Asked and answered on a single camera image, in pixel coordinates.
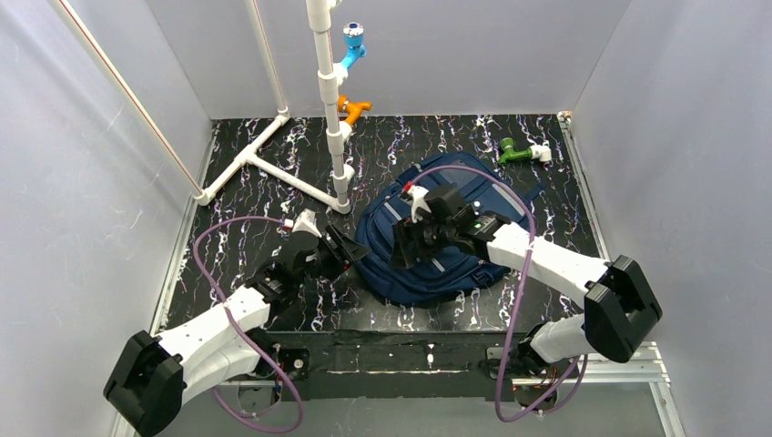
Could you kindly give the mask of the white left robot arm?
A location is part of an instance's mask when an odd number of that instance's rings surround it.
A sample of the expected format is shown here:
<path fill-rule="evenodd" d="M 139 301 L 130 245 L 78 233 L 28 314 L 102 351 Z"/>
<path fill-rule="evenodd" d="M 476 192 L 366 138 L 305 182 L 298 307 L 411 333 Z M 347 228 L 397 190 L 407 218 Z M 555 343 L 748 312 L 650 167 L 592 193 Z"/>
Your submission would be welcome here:
<path fill-rule="evenodd" d="M 297 224 L 286 246 L 224 302 L 157 336 L 145 330 L 131 336 L 104 398 L 140 435 L 159 434 L 188 401 L 276 355 L 263 327 L 306 281 L 336 279 L 370 251 L 333 225 L 319 231 Z"/>

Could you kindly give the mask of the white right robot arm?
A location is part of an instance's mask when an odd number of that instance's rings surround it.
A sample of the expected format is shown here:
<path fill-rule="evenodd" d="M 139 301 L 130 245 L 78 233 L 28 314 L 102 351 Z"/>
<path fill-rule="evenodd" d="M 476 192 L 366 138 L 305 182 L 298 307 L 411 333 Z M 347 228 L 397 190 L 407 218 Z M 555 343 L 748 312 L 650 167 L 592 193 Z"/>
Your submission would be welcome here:
<path fill-rule="evenodd" d="M 593 258 L 533 237 L 510 218 L 476 211 L 456 188 L 408 186 L 410 215 L 393 226 L 390 264 L 409 269 L 446 248 L 517 269 L 576 303 L 582 313 L 531 329 L 511 359 L 531 371 L 588 353 L 630 361 L 663 311 L 640 265 L 627 256 Z"/>

